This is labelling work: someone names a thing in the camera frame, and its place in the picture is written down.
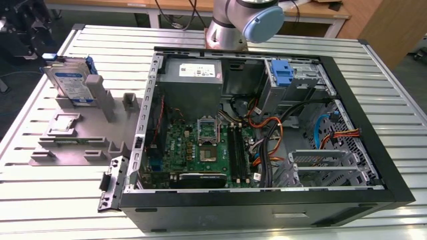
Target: motherboard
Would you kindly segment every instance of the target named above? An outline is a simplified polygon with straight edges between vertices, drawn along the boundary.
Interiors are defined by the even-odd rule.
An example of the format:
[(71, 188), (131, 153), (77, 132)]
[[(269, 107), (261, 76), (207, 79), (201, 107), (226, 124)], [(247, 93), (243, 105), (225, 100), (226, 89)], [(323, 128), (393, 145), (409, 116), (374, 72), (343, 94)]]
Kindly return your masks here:
[[(215, 141), (203, 141), (215, 136)], [(254, 130), (234, 124), (169, 125), (163, 158), (150, 157), (151, 172), (145, 174), (153, 189), (171, 188), (174, 178), (223, 178), (225, 188), (251, 188), (247, 149)]]

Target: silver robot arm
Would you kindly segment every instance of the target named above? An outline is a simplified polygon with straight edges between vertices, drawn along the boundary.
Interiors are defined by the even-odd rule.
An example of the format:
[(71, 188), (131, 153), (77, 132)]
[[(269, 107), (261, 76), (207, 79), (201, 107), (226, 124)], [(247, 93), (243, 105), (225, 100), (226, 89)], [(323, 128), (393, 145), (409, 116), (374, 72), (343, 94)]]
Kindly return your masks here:
[(279, 31), (285, 12), (279, 0), (215, 0), (206, 33), (210, 49), (243, 50), (247, 41), (266, 42)]

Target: aluminum slotted table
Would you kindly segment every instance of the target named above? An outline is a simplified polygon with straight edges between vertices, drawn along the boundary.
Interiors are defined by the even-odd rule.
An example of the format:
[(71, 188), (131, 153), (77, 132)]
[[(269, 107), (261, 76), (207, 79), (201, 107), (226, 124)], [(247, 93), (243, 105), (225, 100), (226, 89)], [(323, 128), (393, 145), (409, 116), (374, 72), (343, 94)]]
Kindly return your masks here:
[[(154, 46), (205, 47), (202, 31), (75, 27), (59, 54), (91, 55), (114, 97), (143, 97)], [(358, 40), (277, 36), (250, 50), (334, 57), (417, 202), (335, 228), (143, 233), (122, 212), (98, 213), (106, 166), (29, 165), (58, 108), (58, 91), (43, 76), (0, 143), (0, 239), (427, 239), (427, 117), (371, 47)]]

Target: ram slot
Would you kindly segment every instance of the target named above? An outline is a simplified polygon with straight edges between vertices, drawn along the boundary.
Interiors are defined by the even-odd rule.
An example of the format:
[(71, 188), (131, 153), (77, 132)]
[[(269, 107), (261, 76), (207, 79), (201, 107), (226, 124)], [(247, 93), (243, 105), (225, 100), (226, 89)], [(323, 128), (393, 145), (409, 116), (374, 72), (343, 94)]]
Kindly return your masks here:
[(227, 143), (229, 143), (229, 160), (231, 169), (231, 180), (238, 180), (238, 161), (237, 161), (237, 148), (235, 148), (235, 126), (230, 125), (227, 128)]
[(247, 165), (247, 158), (246, 158), (246, 143), (242, 136), (242, 127), (239, 126), (235, 129), (235, 143), (237, 143), (237, 157), (238, 157), (238, 164), (239, 164), (239, 175), (243, 180), (249, 177), (249, 165)]
[(235, 155), (235, 166), (237, 166), (237, 180), (235, 182), (239, 184), (242, 179), (242, 166), (241, 166), (241, 151), (239, 151), (239, 130), (241, 128), (234, 128), (234, 155)]

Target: floor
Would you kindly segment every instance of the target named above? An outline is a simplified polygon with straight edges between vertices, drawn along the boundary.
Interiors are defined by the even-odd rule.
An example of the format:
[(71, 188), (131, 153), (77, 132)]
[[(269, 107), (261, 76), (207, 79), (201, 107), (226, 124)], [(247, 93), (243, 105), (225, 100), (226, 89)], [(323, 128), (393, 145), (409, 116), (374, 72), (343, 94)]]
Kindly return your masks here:
[[(175, 19), (183, 26), (186, 26), (189, 20), (189, 16)], [(211, 21), (209, 17), (205, 17), (203, 20), (206, 23)], [(54, 52), (61, 48), (74, 24), (79, 23), (122, 27), (150, 27), (150, 20), (146, 14), (65, 10), (62, 11), (62, 19), (55, 20), (53, 24), (53, 35), (58, 42), (58, 46), (53, 50)], [(173, 29), (173, 26), (166, 22), (165, 18), (162, 18), (162, 27)], [(203, 30), (203, 24), (198, 18), (194, 19), (189, 29)], [(9, 92), (0, 94), (0, 140), (38, 84), (41, 79), (38, 72), (41, 72), (39, 68), (42, 66), (42, 60), (15, 60), (11, 62), (0, 58), (0, 78), (10, 87)], [(25, 71), (29, 73), (3, 76), (14, 72)], [(427, 64), (414, 61), (413, 57), (408, 56), (393, 72), (421, 108), (427, 112)]]

